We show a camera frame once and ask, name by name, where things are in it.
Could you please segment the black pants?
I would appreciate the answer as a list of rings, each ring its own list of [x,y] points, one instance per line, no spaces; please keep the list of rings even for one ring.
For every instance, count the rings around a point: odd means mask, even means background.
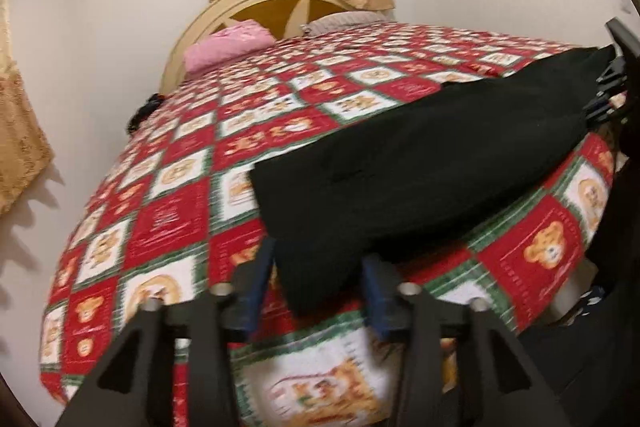
[[[576,48],[506,78],[435,93],[250,170],[286,305],[329,313],[365,257],[392,265],[454,243],[535,190],[585,138],[612,46]]]

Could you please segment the red teddy bear bedspread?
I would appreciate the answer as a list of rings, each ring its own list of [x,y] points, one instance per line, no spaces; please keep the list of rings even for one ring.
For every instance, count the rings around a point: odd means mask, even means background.
[[[446,82],[506,77],[561,43],[378,23],[282,41],[189,80],[132,136],[58,260],[40,379],[67,402],[145,298],[193,299],[254,258],[256,161],[295,150]],[[595,134],[535,190],[410,280],[486,300],[510,329],[544,312],[601,219],[614,157]],[[355,306],[304,329],[271,283],[254,343],[231,365],[247,426],[367,426],[390,415],[400,349]]]

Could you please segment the black object beside bed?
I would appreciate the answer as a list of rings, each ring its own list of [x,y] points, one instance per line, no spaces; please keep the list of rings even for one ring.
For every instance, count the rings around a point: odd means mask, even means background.
[[[137,109],[127,124],[127,134],[134,136],[134,134],[140,129],[140,126],[163,105],[165,97],[159,93],[152,94],[145,103]]]

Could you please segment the striped pillow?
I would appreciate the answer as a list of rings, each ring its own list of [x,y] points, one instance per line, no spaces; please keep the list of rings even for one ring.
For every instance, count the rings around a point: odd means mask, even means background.
[[[304,36],[318,36],[331,31],[352,28],[356,26],[386,23],[388,18],[378,12],[371,11],[346,11],[336,12],[303,24],[300,29]]]

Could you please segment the cream wooden headboard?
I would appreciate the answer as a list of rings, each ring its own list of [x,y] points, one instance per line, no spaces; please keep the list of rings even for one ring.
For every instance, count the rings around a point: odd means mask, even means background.
[[[170,51],[158,92],[171,94],[186,78],[183,53],[189,46],[242,20],[254,20],[282,40],[300,36],[313,20],[352,9],[343,0],[215,0],[186,26]]]

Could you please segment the pink folded blanket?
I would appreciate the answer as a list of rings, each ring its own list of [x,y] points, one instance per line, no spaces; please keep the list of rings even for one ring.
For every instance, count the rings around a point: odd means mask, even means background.
[[[271,32],[256,20],[243,20],[191,44],[183,53],[183,64],[192,75],[276,43]]]

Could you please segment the beige curtain left wall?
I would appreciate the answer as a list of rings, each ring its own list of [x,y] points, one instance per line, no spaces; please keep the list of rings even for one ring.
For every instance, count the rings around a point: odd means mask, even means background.
[[[9,1],[1,0],[0,197],[4,215],[53,159],[13,58]]]

